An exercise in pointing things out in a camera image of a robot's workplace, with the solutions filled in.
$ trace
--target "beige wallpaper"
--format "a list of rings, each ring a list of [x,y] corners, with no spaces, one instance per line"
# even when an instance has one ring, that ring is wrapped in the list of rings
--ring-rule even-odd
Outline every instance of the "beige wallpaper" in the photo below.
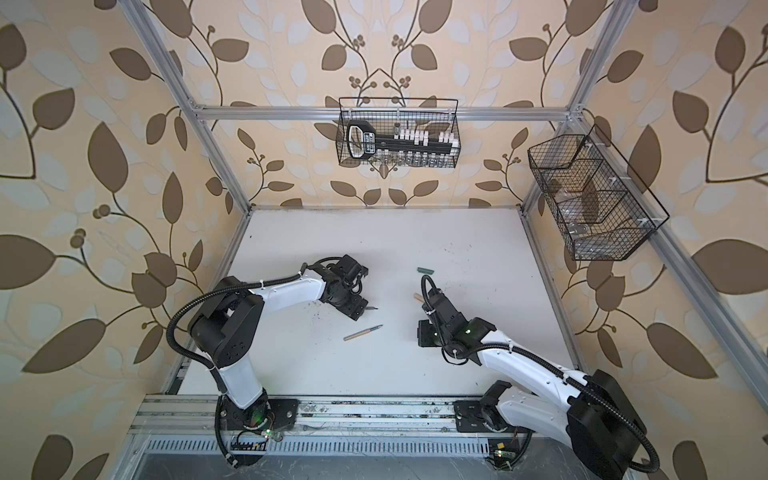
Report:
[[[106,477],[240,219],[112,7],[0,2],[3,478]]]
[[[587,119],[652,182],[672,230],[765,352],[768,3],[646,9],[614,49]]]
[[[607,0],[145,0],[197,102],[565,106]]]
[[[547,122],[465,122],[456,168],[339,166],[336,125],[219,121],[214,132],[258,207],[516,205],[533,181],[528,147],[551,137]],[[212,193],[218,191],[215,179]]]
[[[765,478],[768,415],[653,247],[576,263],[548,207],[531,218],[589,370],[619,382],[659,453],[648,478]]]

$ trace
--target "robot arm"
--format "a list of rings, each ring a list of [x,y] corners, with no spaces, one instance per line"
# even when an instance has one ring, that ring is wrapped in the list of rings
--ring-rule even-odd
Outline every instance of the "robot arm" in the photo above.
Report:
[[[426,281],[432,284],[429,292]],[[422,295],[429,319],[419,322],[419,346],[439,347],[453,359],[487,366],[533,392],[496,382],[481,399],[476,419],[489,430],[503,432],[514,425],[540,432],[572,448],[603,480],[619,480],[627,467],[658,470],[645,425],[613,377],[554,364],[483,319],[467,321],[429,276],[422,280]],[[650,465],[632,462],[640,445],[648,451]]]
[[[338,262],[324,266],[322,262],[327,260]],[[367,268],[345,255],[323,259],[300,272],[296,280],[277,285],[261,282],[256,288],[235,290],[243,284],[237,278],[221,280],[216,290],[232,287],[232,291],[206,300],[190,322],[197,347],[213,363],[209,370],[219,390],[242,410],[266,403],[266,393],[248,355],[255,347],[260,318],[287,306],[320,300],[357,320],[368,304],[359,295],[367,274]]]

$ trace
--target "white table surface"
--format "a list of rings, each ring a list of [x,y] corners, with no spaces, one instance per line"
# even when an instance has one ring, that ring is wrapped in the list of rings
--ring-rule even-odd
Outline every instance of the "white table surface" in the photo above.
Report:
[[[507,379],[472,362],[448,365],[438,349],[418,346],[418,266],[435,271],[467,319],[479,316],[538,355],[573,365],[516,210],[256,210],[230,275],[268,280],[345,253],[369,268],[362,296],[379,310],[355,322],[315,302],[262,318],[249,354],[269,394],[477,395]],[[208,371],[192,362],[179,394],[215,393]]]

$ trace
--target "vented metal panel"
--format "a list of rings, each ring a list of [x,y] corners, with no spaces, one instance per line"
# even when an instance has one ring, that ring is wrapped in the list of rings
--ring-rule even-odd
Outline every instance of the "vented metal panel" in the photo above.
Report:
[[[241,443],[253,444],[253,437],[243,436]],[[213,435],[153,435],[146,453],[153,454],[213,454],[219,455]],[[233,452],[261,455],[262,452]],[[270,440],[268,455],[287,456],[406,456],[406,457],[486,457],[488,440],[479,438],[350,439],[341,436],[286,436],[282,442]]]

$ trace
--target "black wire basket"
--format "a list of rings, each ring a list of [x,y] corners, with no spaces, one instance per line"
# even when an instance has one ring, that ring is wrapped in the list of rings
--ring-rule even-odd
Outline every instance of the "black wire basket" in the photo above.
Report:
[[[606,138],[593,127],[586,135],[560,135],[528,149],[531,172],[573,260],[626,260],[669,219],[621,152],[627,172],[617,173],[606,161],[600,149],[610,146]],[[664,213],[643,207],[627,182],[650,194]]]
[[[457,108],[448,98],[342,97],[339,164],[455,168],[462,149]]]

